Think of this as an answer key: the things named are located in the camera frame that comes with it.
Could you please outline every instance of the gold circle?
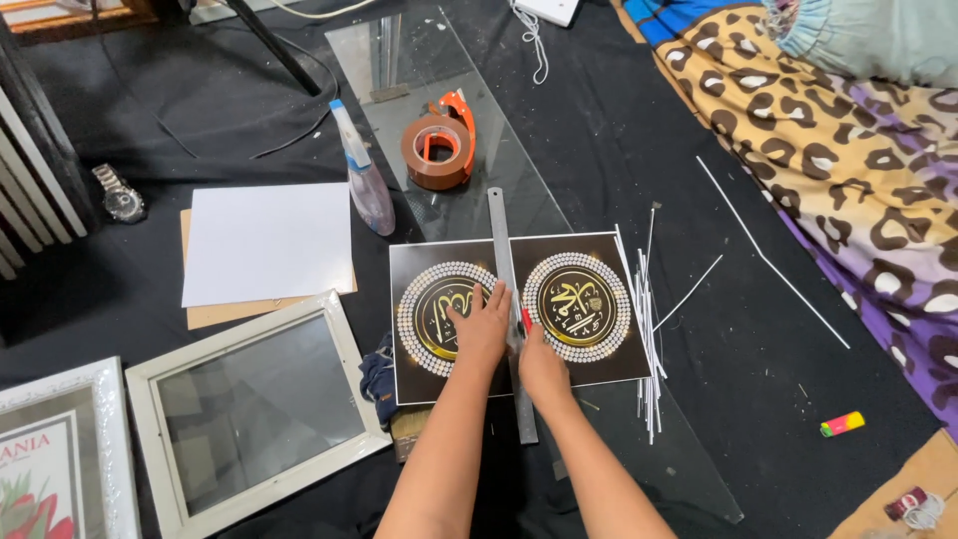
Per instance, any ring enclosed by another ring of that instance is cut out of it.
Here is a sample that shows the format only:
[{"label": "gold circle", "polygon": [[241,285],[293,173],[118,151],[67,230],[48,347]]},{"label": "gold circle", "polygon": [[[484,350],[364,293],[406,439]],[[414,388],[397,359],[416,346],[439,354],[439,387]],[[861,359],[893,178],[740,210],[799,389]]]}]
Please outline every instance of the gold circle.
[{"label": "gold circle", "polygon": [[[572,284],[563,283],[563,280],[572,280]],[[553,284],[566,284],[573,287],[573,290],[557,289],[551,291]],[[589,284],[592,285],[593,290],[595,290],[598,295],[592,295],[587,298],[580,297],[579,293],[585,292],[583,289],[590,288]],[[560,301],[554,301],[558,295],[565,295],[566,297]],[[595,308],[595,302],[589,303],[588,301],[593,298],[602,300],[602,306],[598,309]],[[552,309],[556,307],[556,303],[561,301],[566,301],[566,305],[558,307],[557,310]],[[563,307],[567,315],[561,314]],[[584,307],[584,312],[579,312],[578,314],[583,316],[583,318],[579,320],[570,320],[567,318],[566,320],[560,321],[559,318],[561,316],[570,316],[568,314],[572,311],[582,311],[582,307]],[[566,344],[571,344],[572,346],[591,346],[604,339],[612,330],[612,326],[618,315],[618,305],[605,279],[595,271],[581,266],[566,266],[554,269],[542,280],[542,286],[540,286],[538,290],[538,310],[539,317],[542,319],[542,323],[549,333],[555,336],[556,339]],[[577,327],[577,324],[582,324],[582,320],[585,319],[584,317],[589,316],[590,313],[592,316],[600,315],[604,317],[601,327],[589,332],[586,337],[576,337],[575,331],[579,329],[588,330],[587,326],[579,325]],[[563,321],[566,324],[564,328],[561,327]]]},{"label": "gold circle", "polygon": [[[459,314],[469,316],[472,311],[472,287],[476,281],[456,275],[431,283],[416,298],[413,319],[416,321],[416,338],[436,356],[456,361],[459,343],[456,328],[445,315],[445,307],[452,305]],[[483,299],[489,299],[490,291],[483,287]]]}]

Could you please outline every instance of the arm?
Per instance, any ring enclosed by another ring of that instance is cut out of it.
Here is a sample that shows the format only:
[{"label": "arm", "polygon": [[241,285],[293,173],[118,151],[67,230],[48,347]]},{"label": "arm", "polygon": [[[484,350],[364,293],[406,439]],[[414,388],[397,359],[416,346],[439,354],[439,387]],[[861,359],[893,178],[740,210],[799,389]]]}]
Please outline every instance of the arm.
[{"label": "arm", "polygon": [[522,385],[552,431],[590,539],[675,539],[572,396],[565,362],[534,325],[519,360]]},{"label": "arm", "polygon": [[486,400],[505,351],[511,301],[512,292],[499,281],[485,308],[482,288],[475,286],[468,318],[446,308],[458,336],[456,364],[399,475],[376,539],[468,537]]}]

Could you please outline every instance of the steel ruler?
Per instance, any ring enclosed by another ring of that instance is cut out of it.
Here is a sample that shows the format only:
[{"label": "steel ruler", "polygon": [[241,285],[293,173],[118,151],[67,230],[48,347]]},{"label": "steel ruler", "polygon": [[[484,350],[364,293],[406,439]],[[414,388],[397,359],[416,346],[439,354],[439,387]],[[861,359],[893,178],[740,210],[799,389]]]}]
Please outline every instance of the steel ruler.
[{"label": "steel ruler", "polygon": [[522,445],[538,443],[536,418],[533,413],[533,401],[519,380],[519,356],[522,354],[523,337],[519,335],[519,323],[522,320],[519,290],[515,287],[513,269],[513,249],[509,245],[509,228],[506,226],[506,202],[502,189],[493,187],[488,190],[489,217],[492,221],[492,245],[495,248],[495,272],[505,281],[506,287],[513,291],[513,305],[509,316],[509,333],[506,344],[511,351],[509,356],[509,375],[513,379],[515,398],[515,418],[519,424],[519,442]]}]

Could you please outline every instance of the leopard print fabric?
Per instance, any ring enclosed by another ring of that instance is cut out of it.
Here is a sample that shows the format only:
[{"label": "leopard print fabric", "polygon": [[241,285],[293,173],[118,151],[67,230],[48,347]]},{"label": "leopard print fabric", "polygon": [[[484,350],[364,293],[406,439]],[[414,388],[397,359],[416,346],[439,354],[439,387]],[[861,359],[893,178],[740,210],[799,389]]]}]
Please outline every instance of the leopard print fabric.
[{"label": "leopard print fabric", "polygon": [[958,431],[958,90],[826,74],[782,53],[764,16],[708,13],[655,53]]}]

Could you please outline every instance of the white sheet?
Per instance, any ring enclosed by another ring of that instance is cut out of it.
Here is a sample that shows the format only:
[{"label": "white sheet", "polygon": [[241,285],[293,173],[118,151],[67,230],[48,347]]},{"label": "white sheet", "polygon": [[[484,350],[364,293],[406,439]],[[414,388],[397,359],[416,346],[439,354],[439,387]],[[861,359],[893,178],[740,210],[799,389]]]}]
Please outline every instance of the white sheet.
[{"label": "white sheet", "polygon": [[354,292],[346,183],[196,189],[183,307]]}]

